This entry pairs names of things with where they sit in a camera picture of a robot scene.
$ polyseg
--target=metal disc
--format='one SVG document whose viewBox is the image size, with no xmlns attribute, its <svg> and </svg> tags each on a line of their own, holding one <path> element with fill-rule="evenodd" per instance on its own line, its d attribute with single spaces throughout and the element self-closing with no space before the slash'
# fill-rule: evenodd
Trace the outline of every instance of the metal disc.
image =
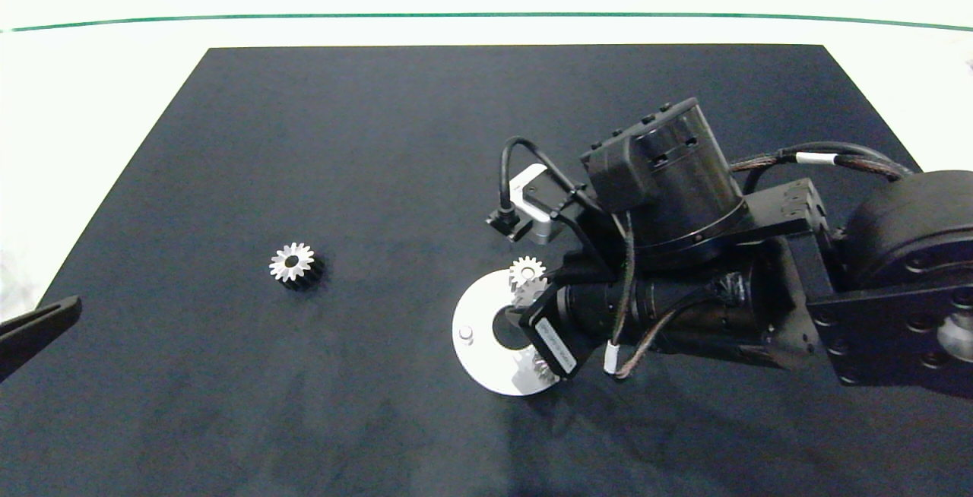
<svg viewBox="0 0 973 497">
<path fill-rule="evenodd" d="M 494 271 L 466 289 L 452 314 L 452 346 L 476 383 L 494 393 L 522 397 L 539 393 L 559 379 L 538 362 L 533 345 L 508 349 L 493 334 L 493 318 L 514 299 L 509 274 L 506 269 Z"/>
</svg>

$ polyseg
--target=wire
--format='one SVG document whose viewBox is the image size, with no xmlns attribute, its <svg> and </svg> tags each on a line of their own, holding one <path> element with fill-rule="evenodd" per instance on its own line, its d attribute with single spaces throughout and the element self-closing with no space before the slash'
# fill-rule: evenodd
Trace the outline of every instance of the wire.
<svg viewBox="0 0 973 497">
<path fill-rule="evenodd" d="M 809 151 L 812 154 L 851 154 L 866 155 L 892 162 L 889 155 L 882 151 L 873 150 L 871 147 L 862 144 L 852 144 L 850 141 L 805 141 L 803 144 L 783 148 L 785 154 L 795 154 L 798 151 Z"/>
<path fill-rule="evenodd" d="M 797 162 L 797 154 L 800 154 L 800 152 L 834 154 L 836 155 L 834 159 L 836 166 L 879 174 L 886 177 L 890 182 L 913 174 L 913 171 L 909 168 L 893 161 L 882 152 L 847 141 L 806 141 L 803 144 L 782 148 L 782 150 L 773 154 L 750 155 L 750 157 L 734 161 L 730 165 L 730 171 L 750 171 L 746 182 L 743 184 L 743 194 L 750 195 L 750 193 L 756 192 L 757 182 L 760 182 L 761 177 L 769 168 L 778 164 Z"/>
<path fill-rule="evenodd" d="M 694 292 L 688 293 L 688 295 L 685 295 L 682 297 L 682 299 L 679 299 L 677 302 L 672 304 L 672 306 L 668 308 L 668 310 L 663 313 L 661 317 L 659 317 L 659 321 L 657 321 L 656 324 L 653 324 L 653 326 L 642 335 L 642 339 L 640 339 L 639 345 L 636 346 L 632 357 L 623 363 L 622 368 L 619 368 L 618 372 L 615 372 L 615 379 L 627 379 L 630 375 L 632 375 L 632 370 L 639 365 L 639 361 L 642 361 L 642 357 L 644 357 L 645 353 L 648 352 L 649 347 L 651 347 L 654 342 L 654 339 L 656 339 L 659 332 L 663 330 L 667 324 L 670 324 L 672 319 L 684 313 L 686 309 L 689 309 L 690 307 L 716 299 L 718 299 L 718 297 L 712 292 L 712 290 L 704 286 L 703 288 L 694 290 Z"/>
<path fill-rule="evenodd" d="M 622 227 L 616 214 L 612 214 L 615 223 Z M 626 227 L 623 237 L 625 237 L 625 278 L 622 281 L 622 299 L 619 300 L 618 310 L 615 311 L 615 327 L 612 328 L 612 345 L 618 345 L 622 338 L 622 329 L 625 327 L 625 319 L 629 316 L 629 304 L 632 302 L 632 285 L 635 283 L 635 231 L 632 230 L 632 213 L 625 211 Z"/>
<path fill-rule="evenodd" d="M 540 150 L 537 144 L 520 136 L 514 136 L 508 139 L 507 143 L 503 146 L 503 151 L 500 152 L 500 213 L 510 214 L 514 210 L 514 206 L 510 202 L 510 153 L 517 146 L 526 147 L 537 160 L 548 167 L 557 185 L 562 186 L 565 192 L 577 197 L 578 202 L 583 204 L 585 208 L 604 214 L 604 209 L 598 206 L 594 200 L 591 200 L 591 197 L 588 197 L 587 193 L 584 193 L 579 186 L 571 182 L 571 179 L 564 172 L 560 171 L 557 165 L 553 164 L 553 161 L 547 157 L 544 151 Z"/>
</svg>

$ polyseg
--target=black mat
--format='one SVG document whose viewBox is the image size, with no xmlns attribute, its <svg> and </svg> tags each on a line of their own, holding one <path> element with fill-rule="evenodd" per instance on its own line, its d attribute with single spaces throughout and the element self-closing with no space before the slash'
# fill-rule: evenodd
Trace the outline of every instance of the black mat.
<svg viewBox="0 0 973 497">
<path fill-rule="evenodd" d="M 583 178 L 588 144 L 688 96 L 727 158 L 838 139 L 911 163 L 816 46 L 211 50 L 46 294 L 82 320 L 0 386 L 0 494 L 964 493 L 971 401 L 842 388 L 823 359 L 650 357 L 625 385 L 593 361 L 529 399 L 460 368 L 466 286 L 557 262 L 483 224 L 504 139 Z M 880 183 L 765 179 L 808 172 L 835 223 Z M 325 288 L 268 275 L 291 241 Z"/>
</svg>

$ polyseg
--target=gear hole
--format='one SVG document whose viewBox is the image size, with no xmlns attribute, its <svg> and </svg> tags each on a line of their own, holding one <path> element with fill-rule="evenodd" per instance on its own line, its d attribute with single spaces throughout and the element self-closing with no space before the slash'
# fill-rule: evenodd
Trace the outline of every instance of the gear hole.
<svg viewBox="0 0 973 497">
<path fill-rule="evenodd" d="M 525 348 L 531 344 L 531 341 L 520 327 L 514 326 L 507 320 L 507 316 L 504 314 L 506 310 L 507 308 L 504 307 L 493 315 L 493 337 L 496 337 L 497 342 L 508 349 L 516 351 Z"/>
</svg>

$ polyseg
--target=silver gear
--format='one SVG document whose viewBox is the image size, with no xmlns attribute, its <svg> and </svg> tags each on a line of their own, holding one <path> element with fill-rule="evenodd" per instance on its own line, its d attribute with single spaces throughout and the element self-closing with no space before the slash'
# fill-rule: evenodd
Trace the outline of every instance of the silver gear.
<svg viewBox="0 0 973 497">
<path fill-rule="evenodd" d="M 547 268 L 537 258 L 529 257 L 529 255 L 518 258 L 510 266 L 510 290 L 521 288 L 528 280 L 539 279 L 546 272 Z"/>
<path fill-rule="evenodd" d="M 541 381 L 553 385 L 560 380 L 560 377 L 557 377 L 557 374 L 550 369 L 548 362 L 537 351 L 534 351 L 533 366 L 534 372 L 537 373 Z"/>
<path fill-rule="evenodd" d="M 320 261 L 314 251 L 303 243 L 291 243 L 271 258 L 271 276 L 288 288 L 305 288 L 321 275 Z"/>
<path fill-rule="evenodd" d="M 514 307 L 529 307 L 547 289 L 547 279 L 528 279 L 514 290 Z"/>
</svg>

